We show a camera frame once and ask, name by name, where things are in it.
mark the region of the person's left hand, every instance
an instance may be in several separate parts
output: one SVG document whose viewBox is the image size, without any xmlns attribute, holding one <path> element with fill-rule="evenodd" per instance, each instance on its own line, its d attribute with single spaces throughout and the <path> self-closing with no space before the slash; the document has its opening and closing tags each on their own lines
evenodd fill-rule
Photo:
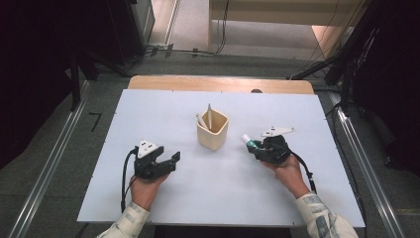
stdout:
<svg viewBox="0 0 420 238">
<path fill-rule="evenodd" d="M 152 203 L 158 194 L 158 188 L 162 182 L 164 182 L 169 175 L 157 178 L 155 180 L 143 180 L 132 176 L 131 181 L 133 183 L 130 186 L 132 200 L 141 208 L 150 211 Z"/>
</svg>

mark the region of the hand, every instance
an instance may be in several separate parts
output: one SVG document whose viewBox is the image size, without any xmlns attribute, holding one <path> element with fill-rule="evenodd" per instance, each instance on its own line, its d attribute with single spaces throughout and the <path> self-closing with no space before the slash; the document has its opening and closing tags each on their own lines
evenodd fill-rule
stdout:
<svg viewBox="0 0 420 238">
<path fill-rule="evenodd" d="M 302 178 L 300 164 L 294 156 L 289 156 L 280 166 L 266 162 L 262 162 L 262 164 L 274 171 L 275 178 L 280 180 L 295 198 L 309 192 L 309 188 Z"/>
<path fill-rule="evenodd" d="M 131 178 L 133 183 L 130 186 L 133 202 L 143 209 L 150 211 L 152 203 L 158 194 L 158 188 L 161 183 L 167 179 L 167 177 L 169 177 L 169 175 L 155 180 L 143 180 L 133 176 Z"/>
</svg>

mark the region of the beige cup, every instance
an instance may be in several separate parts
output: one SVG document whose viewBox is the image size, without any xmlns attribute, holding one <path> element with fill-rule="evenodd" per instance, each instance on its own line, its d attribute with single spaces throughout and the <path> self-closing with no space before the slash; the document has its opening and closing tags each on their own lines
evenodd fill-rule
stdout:
<svg viewBox="0 0 420 238">
<path fill-rule="evenodd" d="M 212 130 L 209 131 L 197 122 L 198 142 L 204 147 L 216 151 L 225 142 L 228 133 L 229 119 L 227 116 L 217 110 L 212 110 Z M 202 116 L 208 126 L 207 111 Z"/>
</svg>

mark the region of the table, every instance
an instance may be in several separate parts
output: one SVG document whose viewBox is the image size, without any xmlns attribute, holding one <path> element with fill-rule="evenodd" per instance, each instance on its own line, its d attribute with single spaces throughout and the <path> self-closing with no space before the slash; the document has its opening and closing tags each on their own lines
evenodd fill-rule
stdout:
<svg viewBox="0 0 420 238">
<path fill-rule="evenodd" d="M 211 22 L 223 20 L 227 0 L 209 1 L 211 49 Z M 230 0 L 228 21 L 311 25 L 327 59 L 355 25 L 364 4 L 365 0 Z"/>
<path fill-rule="evenodd" d="M 243 92 L 255 88 L 285 94 Z M 230 118 L 226 142 L 216 152 L 199 145 L 195 134 L 195 112 L 204 111 L 208 102 Z M 265 113 L 265 105 L 275 108 Z M 299 120 L 308 116 L 311 123 Z M 143 139 L 165 147 L 162 160 L 181 151 L 177 170 L 159 189 L 152 224 L 304 225 L 294 207 L 294 197 L 247 152 L 240 140 L 241 133 L 257 137 L 271 126 L 267 119 L 275 126 L 295 127 L 296 132 L 285 136 L 286 141 L 314 173 L 321 197 L 352 225 L 364 226 L 321 105 L 309 82 L 187 76 L 132 78 L 120 99 L 77 220 L 110 222 L 118 218 L 124 159 L 140 142 L 142 134 L 146 136 Z M 310 140 L 314 136 L 316 143 Z M 128 167 L 128 175 L 132 172 L 133 168 Z"/>
</svg>

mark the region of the pen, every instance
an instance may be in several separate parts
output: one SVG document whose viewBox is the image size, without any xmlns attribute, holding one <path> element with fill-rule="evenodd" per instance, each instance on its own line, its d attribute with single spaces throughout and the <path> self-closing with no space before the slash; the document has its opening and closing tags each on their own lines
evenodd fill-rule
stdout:
<svg viewBox="0 0 420 238">
<path fill-rule="evenodd" d="M 204 127 L 206 130 L 209 130 L 209 128 L 207 127 L 206 123 L 204 123 L 203 118 L 200 117 L 200 114 L 197 113 L 197 114 L 195 114 L 195 116 L 197 117 L 198 123 L 200 123 L 200 125 L 202 127 Z"/>
<path fill-rule="evenodd" d="M 209 119 L 209 129 L 211 130 L 211 128 L 212 128 L 212 125 L 211 125 L 211 121 L 212 121 L 212 118 L 211 118 L 211 106 L 210 106 L 210 103 L 209 103 L 209 107 L 208 107 L 208 109 L 207 109 L 207 118 Z"/>
</svg>

